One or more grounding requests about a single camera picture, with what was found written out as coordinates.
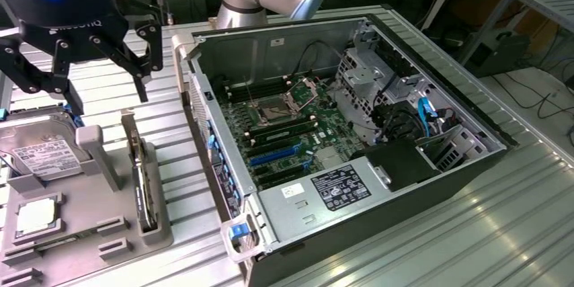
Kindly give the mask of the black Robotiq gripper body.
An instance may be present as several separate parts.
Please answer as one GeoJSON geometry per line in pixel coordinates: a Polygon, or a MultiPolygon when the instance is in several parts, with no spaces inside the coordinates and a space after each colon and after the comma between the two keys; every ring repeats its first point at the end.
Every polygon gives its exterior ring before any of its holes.
{"type": "Polygon", "coordinates": [[[6,0],[15,15],[23,41],[57,54],[57,42],[65,41],[74,62],[105,57],[91,37],[123,48],[129,23],[117,0],[6,0]]]}

